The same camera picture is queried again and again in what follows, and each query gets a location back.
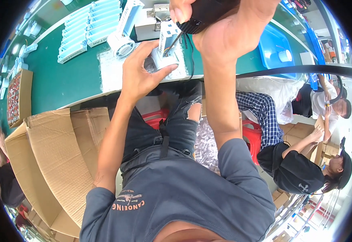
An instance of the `gray t-shirt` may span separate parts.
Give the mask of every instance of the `gray t-shirt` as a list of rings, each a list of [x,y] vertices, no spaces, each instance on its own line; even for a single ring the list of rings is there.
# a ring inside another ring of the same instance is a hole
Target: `gray t-shirt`
[[[242,139],[219,150],[221,176],[189,158],[157,160],[115,195],[101,187],[86,197],[80,241],[153,241],[172,221],[207,228],[234,241],[261,241],[275,205]]]

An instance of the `black t-shirt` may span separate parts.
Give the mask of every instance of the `black t-shirt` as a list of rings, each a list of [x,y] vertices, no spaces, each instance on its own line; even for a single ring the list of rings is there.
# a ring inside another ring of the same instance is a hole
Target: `black t-shirt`
[[[138,168],[120,194],[92,189],[80,241],[149,242],[172,221],[202,226],[227,240],[263,240],[274,223],[275,205],[246,143],[227,141],[218,166],[221,176],[191,158],[168,155]]]
[[[287,148],[287,144],[278,143],[264,148],[257,156],[260,166],[277,186],[293,194],[310,194],[322,188],[325,177],[320,167],[297,151],[290,151],[283,159]]]
[[[12,208],[18,207],[25,195],[16,180],[11,163],[6,163],[0,167],[0,189],[3,203]]]

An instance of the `tattoo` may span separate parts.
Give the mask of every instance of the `tattoo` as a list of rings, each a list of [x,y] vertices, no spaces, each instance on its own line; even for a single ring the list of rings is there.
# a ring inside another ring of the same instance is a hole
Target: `tattoo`
[[[98,183],[100,183],[103,179],[103,175],[99,175],[99,172],[97,173],[96,175],[96,179],[94,180],[94,185],[97,187],[98,186]]]

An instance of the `man in white shirt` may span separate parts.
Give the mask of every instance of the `man in white shirt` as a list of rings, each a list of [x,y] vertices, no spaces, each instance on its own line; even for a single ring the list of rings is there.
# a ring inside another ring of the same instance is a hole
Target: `man in white shirt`
[[[348,119],[352,113],[352,106],[347,99],[340,99],[329,107],[325,102],[336,98],[337,92],[332,84],[325,81],[323,75],[318,74],[318,79],[323,87],[322,92],[314,92],[310,85],[305,84],[297,98],[292,101],[293,114],[318,119],[319,115],[325,120],[324,141],[327,141],[337,126],[338,119]]]

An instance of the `cross print on shirt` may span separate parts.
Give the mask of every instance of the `cross print on shirt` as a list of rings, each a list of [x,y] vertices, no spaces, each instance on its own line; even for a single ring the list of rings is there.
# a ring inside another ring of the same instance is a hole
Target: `cross print on shirt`
[[[309,187],[308,185],[305,185],[305,187],[303,187],[303,186],[302,186],[302,183],[299,183],[299,184],[298,184],[298,187],[301,187],[301,188],[303,189],[303,190],[302,190],[303,192],[309,191],[309,189],[307,189],[307,188]]]

